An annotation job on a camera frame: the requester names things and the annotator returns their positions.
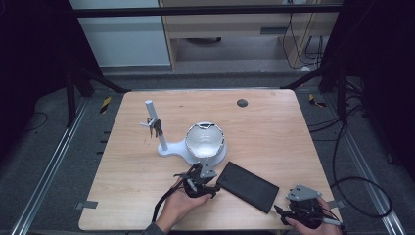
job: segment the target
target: white bowl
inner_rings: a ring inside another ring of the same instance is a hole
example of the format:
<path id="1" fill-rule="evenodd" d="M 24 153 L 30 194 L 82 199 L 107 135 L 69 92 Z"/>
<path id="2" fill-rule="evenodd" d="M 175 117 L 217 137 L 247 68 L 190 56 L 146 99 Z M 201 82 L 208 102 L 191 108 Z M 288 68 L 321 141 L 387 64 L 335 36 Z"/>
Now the white bowl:
<path id="1" fill-rule="evenodd" d="M 210 158 L 218 155 L 223 148 L 225 137 L 214 123 L 199 122 L 193 125 L 186 135 L 187 149 L 196 158 Z"/>

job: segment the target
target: black strap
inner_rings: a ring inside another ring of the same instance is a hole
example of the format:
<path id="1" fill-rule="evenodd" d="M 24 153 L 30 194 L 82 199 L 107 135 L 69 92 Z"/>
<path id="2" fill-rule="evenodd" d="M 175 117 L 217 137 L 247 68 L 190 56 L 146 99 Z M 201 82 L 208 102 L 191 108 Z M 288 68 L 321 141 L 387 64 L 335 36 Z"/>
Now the black strap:
<path id="1" fill-rule="evenodd" d="M 181 177 L 182 179 L 176 184 L 176 186 L 174 186 L 174 187 L 172 187 L 172 188 L 170 188 L 167 192 L 165 192 L 165 194 L 164 195 L 162 195 L 162 197 L 159 199 L 159 202 L 156 204 L 156 206 L 155 206 L 155 211 L 154 211 L 154 213 L 153 213 L 153 219 L 152 219 L 152 222 L 156 222 L 156 218 L 157 218 L 157 215 L 159 214 L 159 209 L 160 209 L 160 207 L 161 207 L 161 204 L 168 198 L 168 197 L 170 197 L 177 189 L 179 189 L 180 188 L 180 186 L 183 184 L 183 178 L 186 178 L 189 174 L 190 174 L 190 172 L 192 172 L 195 168 L 196 168 L 196 166 L 197 166 L 198 164 L 193 164 L 192 165 L 192 167 L 190 167 L 190 169 L 187 171 L 187 173 L 186 174 L 175 174 L 174 176 L 179 176 L 179 177 Z"/>
<path id="2" fill-rule="evenodd" d="M 183 183 L 183 179 L 182 180 L 180 180 L 180 182 L 176 185 L 176 186 L 174 186 L 174 187 L 172 187 L 172 188 L 170 188 L 167 192 L 165 192 L 165 194 L 164 195 L 162 195 L 162 197 L 159 199 L 159 202 L 158 203 L 156 203 L 156 206 L 155 206 L 155 211 L 154 211 L 154 213 L 153 213 L 153 219 L 152 219 L 152 222 L 156 222 L 156 218 L 157 218 L 157 215 L 159 214 L 159 209 L 160 209 L 160 207 L 161 207 L 161 204 L 168 198 L 168 197 L 170 197 L 179 187 L 180 187 L 180 185 L 182 185 L 182 183 Z"/>

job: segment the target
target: table surface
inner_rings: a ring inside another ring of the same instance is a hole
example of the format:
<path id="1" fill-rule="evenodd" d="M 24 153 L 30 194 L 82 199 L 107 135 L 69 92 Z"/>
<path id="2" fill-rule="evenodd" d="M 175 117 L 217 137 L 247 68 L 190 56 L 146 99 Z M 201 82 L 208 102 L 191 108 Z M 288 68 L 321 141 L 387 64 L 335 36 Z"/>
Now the table surface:
<path id="1" fill-rule="evenodd" d="M 248 101 L 241 108 L 239 99 Z M 83 209 L 83 230 L 144 230 L 160 197 L 176 181 L 173 174 L 190 166 L 181 158 L 161 157 L 159 139 L 140 125 L 149 118 L 145 101 L 153 100 L 167 142 L 182 140 L 200 121 L 217 124 L 228 150 L 215 168 L 228 162 L 280 187 L 275 204 L 285 209 L 290 189 L 302 184 L 333 200 L 296 94 L 291 90 L 173 90 L 126 93 Z M 191 211 L 175 230 L 285 229 L 280 216 L 266 214 L 222 189 Z"/>

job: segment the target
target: cable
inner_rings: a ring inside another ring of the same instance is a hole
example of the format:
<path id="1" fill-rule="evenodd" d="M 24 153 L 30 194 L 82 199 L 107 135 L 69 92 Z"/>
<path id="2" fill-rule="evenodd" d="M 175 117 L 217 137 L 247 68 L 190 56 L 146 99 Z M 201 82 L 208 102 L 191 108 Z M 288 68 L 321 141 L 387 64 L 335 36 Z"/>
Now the cable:
<path id="1" fill-rule="evenodd" d="M 357 106 L 355 106 L 354 108 L 352 108 L 351 110 L 347 111 L 347 112 L 346 112 L 346 114 L 349 116 L 349 115 L 351 115 L 354 111 L 356 111 L 358 108 L 361 108 L 361 107 L 362 107 L 362 105 L 357 105 Z M 328 125 L 325 125 L 325 126 L 323 126 L 323 127 L 320 127 L 320 128 L 318 128 L 318 129 L 310 130 L 309 132 L 310 132 L 310 133 L 312 133 L 312 132 L 317 132 L 317 131 L 321 131 L 321 130 L 327 129 L 327 128 L 329 128 L 330 126 L 333 126 L 334 124 L 336 124 L 336 123 L 337 123 L 337 122 L 339 122 L 339 121 L 341 121 L 339 118 L 334 118 L 334 119 L 331 119 L 331 120 L 325 120 L 325 121 L 320 122 L 320 123 L 310 124 L 310 125 L 308 125 L 308 127 L 310 127 L 310 126 L 316 126 L 316 125 L 320 125 L 320 124 L 324 124 L 324 123 L 330 122 L 330 124 L 328 124 Z"/>
<path id="2" fill-rule="evenodd" d="M 291 35 L 293 36 L 294 45 L 296 46 L 297 56 L 299 57 L 299 59 L 303 63 L 303 65 L 301 67 L 293 67 L 290 64 L 290 62 L 288 62 L 288 65 L 290 66 L 291 69 L 300 69 L 303 66 L 310 66 L 310 65 L 312 65 L 312 63 L 307 63 L 307 62 L 303 61 L 302 58 L 301 58 L 301 56 L 300 56 L 299 46 L 297 45 L 296 39 L 294 37 L 292 21 L 293 21 L 293 13 L 290 13 L 290 20 L 289 20 L 288 25 L 287 25 L 286 33 L 284 34 L 284 37 L 283 37 L 283 51 L 284 51 L 284 54 L 285 54 L 285 56 L 286 56 L 286 58 L 288 60 L 288 54 L 287 54 L 287 51 L 285 50 L 285 38 L 286 38 L 286 35 L 287 35 L 287 33 L 288 33 L 289 29 L 290 29 L 291 30 Z"/>
<path id="3" fill-rule="evenodd" d="M 371 180 L 369 180 L 369 179 L 366 179 L 366 178 L 363 178 L 363 177 L 360 177 L 360 176 L 349 176 L 349 177 L 345 177 L 345 178 L 342 178 L 342 179 L 338 179 L 337 178 L 337 175 L 336 175 L 336 155 L 337 155 L 337 151 L 338 151 L 338 148 L 339 148 L 339 143 L 340 143 L 340 139 L 341 139 L 341 133 L 343 132 L 343 130 L 344 130 L 344 128 L 347 126 L 347 123 L 344 123 L 343 125 L 342 125 L 342 127 L 341 127 L 341 131 L 339 132 L 339 135 L 338 135 L 338 139 L 337 139 L 337 141 L 336 141 L 336 145 L 335 145 L 335 150 L 334 150 L 334 153 L 333 153 L 333 160 L 332 160 L 332 171 L 333 171 L 333 178 L 334 178 L 334 183 L 332 184 L 332 185 L 330 185 L 330 187 L 331 188 L 334 188 L 334 187 L 336 187 L 337 189 L 338 189 L 338 191 L 339 191 L 339 193 L 342 195 L 342 197 L 345 199 L 345 201 L 347 201 L 348 202 L 348 204 L 351 206 L 351 207 L 353 207 L 354 209 L 356 209 L 358 212 L 360 212 L 360 213 L 362 213 L 362 214 L 364 214 L 364 215 L 366 215 L 366 216 L 369 216 L 369 217 L 373 217 L 373 218 L 383 218 L 383 217 L 385 217 L 385 216 L 388 216 L 391 212 L 392 212 L 392 200 L 391 200 L 391 198 L 389 197 L 389 195 L 387 194 L 387 192 L 379 185 L 379 184 L 377 184 L 377 183 L 375 183 L 375 182 L 373 182 L 373 181 L 371 181 Z M 360 181 L 365 181 L 365 182 L 367 182 L 367 183 L 370 183 L 370 184 L 372 184 L 372 185 L 374 185 L 375 187 L 377 187 L 386 197 L 387 197 L 387 199 L 388 199 L 388 203 L 389 203 L 389 208 L 388 208 L 388 210 L 385 212 L 385 213 L 382 213 L 382 214 L 373 214 L 373 213 L 369 213 L 369 212 L 366 212 L 366 211 L 364 211 L 364 210 L 362 210 L 362 209 L 360 209 L 358 206 L 356 206 L 355 204 L 353 204 L 347 197 L 346 197 L 346 195 L 345 195 L 345 193 L 343 192 L 343 190 L 342 190 L 342 188 L 340 187 L 340 183 L 342 183 L 342 182 L 345 182 L 345 181 L 348 181 L 348 180 L 360 180 Z"/>
<path id="4" fill-rule="evenodd" d="M 0 12 L 0 17 L 4 15 L 4 13 L 6 12 L 6 3 L 4 2 L 6 0 L 1 0 L 2 5 L 3 5 L 3 9 Z"/>

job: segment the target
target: human hand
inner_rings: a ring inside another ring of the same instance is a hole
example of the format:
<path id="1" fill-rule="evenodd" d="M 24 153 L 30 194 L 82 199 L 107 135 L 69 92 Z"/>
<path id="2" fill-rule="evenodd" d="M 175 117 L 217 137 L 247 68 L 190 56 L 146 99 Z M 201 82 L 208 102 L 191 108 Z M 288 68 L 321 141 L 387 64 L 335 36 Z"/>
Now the human hand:
<path id="1" fill-rule="evenodd" d="M 329 204 L 320 197 L 317 198 L 317 201 L 323 208 L 323 212 L 329 216 L 332 216 L 330 214 L 331 210 Z M 301 235 L 342 235 L 341 229 L 333 224 L 323 222 L 318 228 L 310 229 L 295 219 L 286 219 L 287 222 L 289 222 Z"/>
<path id="2" fill-rule="evenodd" d="M 172 186 L 176 186 L 180 182 L 180 178 Z M 173 194 L 165 200 L 164 207 L 160 217 L 156 221 L 156 225 L 167 234 L 170 229 L 186 216 L 191 210 L 205 204 L 211 199 L 211 194 L 203 195 L 199 198 L 190 198 L 183 188 L 177 189 Z"/>

